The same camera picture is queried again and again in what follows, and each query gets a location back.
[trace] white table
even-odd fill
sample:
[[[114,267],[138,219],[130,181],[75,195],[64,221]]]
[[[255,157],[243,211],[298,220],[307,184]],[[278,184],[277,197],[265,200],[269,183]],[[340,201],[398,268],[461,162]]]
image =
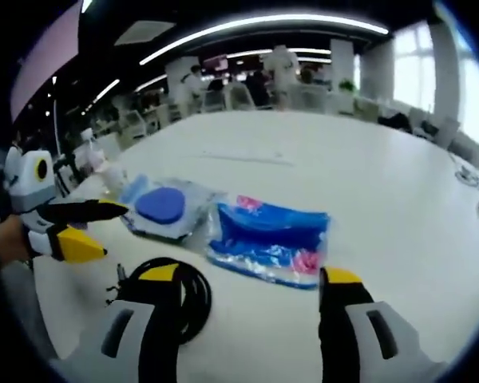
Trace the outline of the white table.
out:
[[[360,275],[376,300],[418,330],[435,361],[452,361],[478,329],[479,191],[460,184],[449,155],[425,140],[345,117],[226,112],[179,121],[119,161],[131,178],[177,176],[329,212],[335,224],[327,263]],[[96,182],[75,194],[96,195]],[[223,270],[137,238],[119,219],[93,223],[89,232],[108,247],[107,259],[77,267],[35,259],[42,313],[61,357],[103,307],[117,263],[129,273],[146,259],[169,256],[201,270],[214,294],[203,333],[180,349],[180,382],[321,380],[317,291]]]

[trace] coiled black cable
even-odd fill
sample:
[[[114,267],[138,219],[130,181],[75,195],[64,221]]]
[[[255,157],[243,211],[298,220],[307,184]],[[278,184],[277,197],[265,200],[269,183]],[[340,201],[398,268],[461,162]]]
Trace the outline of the coiled black cable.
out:
[[[142,263],[124,281],[119,282],[117,299],[124,298],[127,285],[139,281],[146,271],[177,263],[173,281],[180,282],[184,288],[184,301],[179,315],[180,321],[180,345],[190,342],[204,327],[208,321],[212,304],[212,292],[208,280],[194,266],[171,258],[155,258]]]

